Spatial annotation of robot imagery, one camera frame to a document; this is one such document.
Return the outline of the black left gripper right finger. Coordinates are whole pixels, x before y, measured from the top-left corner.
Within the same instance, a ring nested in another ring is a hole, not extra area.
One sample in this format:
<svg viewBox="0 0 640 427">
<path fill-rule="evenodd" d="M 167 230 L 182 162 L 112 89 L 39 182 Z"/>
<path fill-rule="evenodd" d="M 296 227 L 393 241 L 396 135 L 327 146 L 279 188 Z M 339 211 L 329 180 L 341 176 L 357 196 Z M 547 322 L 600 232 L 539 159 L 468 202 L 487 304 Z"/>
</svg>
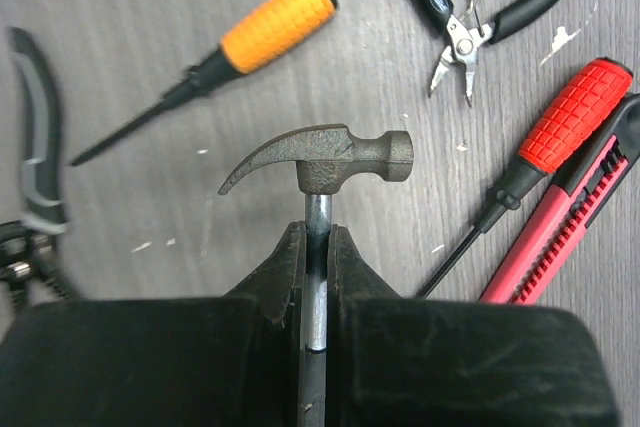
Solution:
<svg viewBox="0 0 640 427">
<path fill-rule="evenodd" d="M 556 308 L 399 296 L 349 231 L 328 241 L 330 426 L 616 426 L 598 346 Z"/>
</svg>

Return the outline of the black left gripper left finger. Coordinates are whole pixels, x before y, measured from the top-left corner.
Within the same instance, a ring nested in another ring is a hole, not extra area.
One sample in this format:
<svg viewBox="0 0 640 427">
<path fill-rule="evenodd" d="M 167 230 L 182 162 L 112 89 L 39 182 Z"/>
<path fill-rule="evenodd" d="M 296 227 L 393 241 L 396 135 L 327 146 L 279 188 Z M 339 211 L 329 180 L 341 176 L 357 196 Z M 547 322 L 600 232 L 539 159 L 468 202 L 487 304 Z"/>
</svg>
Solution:
<svg viewBox="0 0 640 427">
<path fill-rule="evenodd" d="M 221 297 L 26 309 L 1 342 L 5 426 L 298 426 L 306 230 Z"/>
</svg>

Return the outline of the small steel claw hammer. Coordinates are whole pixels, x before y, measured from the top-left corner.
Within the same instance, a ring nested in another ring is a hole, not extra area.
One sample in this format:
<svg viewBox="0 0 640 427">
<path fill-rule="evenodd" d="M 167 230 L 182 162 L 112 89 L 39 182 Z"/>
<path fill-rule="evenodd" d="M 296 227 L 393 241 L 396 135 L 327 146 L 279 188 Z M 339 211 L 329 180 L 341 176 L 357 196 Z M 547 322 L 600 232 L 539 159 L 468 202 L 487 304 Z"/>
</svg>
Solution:
<svg viewBox="0 0 640 427">
<path fill-rule="evenodd" d="M 404 182 L 414 162 L 406 131 L 387 131 L 363 139 L 344 124 L 305 127 L 258 147 L 234 168 L 218 190 L 227 194 L 242 178 L 265 166 L 293 162 L 305 195 L 306 268 L 302 301 L 302 378 L 300 426 L 325 422 L 328 334 L 328 251 L 332 196 L 358 174 L 376 174 L 386 182 Z"/>
</svg>

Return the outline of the black long nose pliers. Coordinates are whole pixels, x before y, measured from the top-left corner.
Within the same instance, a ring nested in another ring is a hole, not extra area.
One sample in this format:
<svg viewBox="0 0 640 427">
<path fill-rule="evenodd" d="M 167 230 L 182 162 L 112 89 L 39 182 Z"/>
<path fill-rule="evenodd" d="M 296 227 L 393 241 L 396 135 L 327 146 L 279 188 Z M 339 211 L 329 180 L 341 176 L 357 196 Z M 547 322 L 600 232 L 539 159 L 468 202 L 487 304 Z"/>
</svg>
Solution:
<svg viewBox="0 0 640 427">
<path fill-rule="evenodd" d="M 22 214 L 1 224 L 1 282 L 15 312 L 29 305 L 38 280 L 63 300 L 81 297 L 64 273 L 58 238 L 68 229 L 61 167 L 64 110 L 56 78 L 34 36 L 9 27 L 7 37 L 22 92 L 23 138 L 18 168 Z"/>
</svg>

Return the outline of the red black screwdriver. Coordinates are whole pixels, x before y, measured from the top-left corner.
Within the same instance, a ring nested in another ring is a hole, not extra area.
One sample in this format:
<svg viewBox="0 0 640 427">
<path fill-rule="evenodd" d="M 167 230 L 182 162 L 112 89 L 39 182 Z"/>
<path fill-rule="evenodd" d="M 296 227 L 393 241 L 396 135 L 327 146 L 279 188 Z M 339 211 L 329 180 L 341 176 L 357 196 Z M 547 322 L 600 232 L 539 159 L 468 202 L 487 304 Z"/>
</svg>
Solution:
<svg viewBox="0 0 640 427">
<path fill-rule="evenodd" d="M 486 201 L 468 235 L 415 296 L 426 298 L 476 239 L 487 232 L 546 176 L 555 173 L 599 127 L 631 87 L 633 72 L 607 57 L 586 64 L 561 89 L 522 142 Z"/>
</svg>

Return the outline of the orange handle screwdriver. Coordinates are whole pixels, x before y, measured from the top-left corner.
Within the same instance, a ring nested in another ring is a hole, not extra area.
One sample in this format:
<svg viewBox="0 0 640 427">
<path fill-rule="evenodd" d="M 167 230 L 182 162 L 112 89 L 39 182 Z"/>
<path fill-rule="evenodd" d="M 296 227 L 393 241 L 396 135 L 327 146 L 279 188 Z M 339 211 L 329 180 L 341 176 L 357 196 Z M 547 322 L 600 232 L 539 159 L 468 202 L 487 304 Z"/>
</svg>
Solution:
<svg viewBox="0 0 640 427">
<path fill-rule="evenodd" d="M 189 67 L 155 105 L 85 149 L 69 165 L 92 160 L 161 114 L 264 67 L 326 24 L 338 6 L 338 0 L 267 0 L 231 28 L 211 54 Z"/>
</svg>

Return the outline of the red utility knife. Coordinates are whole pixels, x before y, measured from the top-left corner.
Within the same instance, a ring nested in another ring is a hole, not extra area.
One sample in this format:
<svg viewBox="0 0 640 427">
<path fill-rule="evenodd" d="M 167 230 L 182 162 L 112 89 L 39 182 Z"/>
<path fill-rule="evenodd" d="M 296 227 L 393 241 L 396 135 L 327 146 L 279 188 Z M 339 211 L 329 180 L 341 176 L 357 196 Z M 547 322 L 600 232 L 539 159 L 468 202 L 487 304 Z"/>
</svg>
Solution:
<svg viewBox="0 0 640 427">
<path fill-rule="evenodd" d="M 534 304 L 639 160 L 639 95 L 625 96 L 554 174 L 481 302 Z"/>
</svg>

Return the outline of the small black pliers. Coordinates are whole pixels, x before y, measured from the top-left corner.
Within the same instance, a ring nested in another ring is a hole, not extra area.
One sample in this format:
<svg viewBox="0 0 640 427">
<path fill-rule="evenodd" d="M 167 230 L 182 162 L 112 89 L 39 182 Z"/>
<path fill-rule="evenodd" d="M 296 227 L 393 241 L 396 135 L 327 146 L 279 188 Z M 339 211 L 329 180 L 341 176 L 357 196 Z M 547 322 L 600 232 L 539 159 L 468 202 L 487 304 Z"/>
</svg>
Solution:
<svg viewBox="0 0 640 427">
<path fill-rule="evenodd" d="M 455 12 L 452 0 L 412 1 L 432 29 L 445 40 L 428 94 L 435 92 L 454 66 L 461 65 L 464 67 L 464 97 L 467 105 L 472 106 L 480 48 L 499 43 L 525 29 L 559 0 L 514 0 L 487 22 L 480 19 L 480 0 L 469 0 L 466 10 L 460 14 Z"/>
</svg>

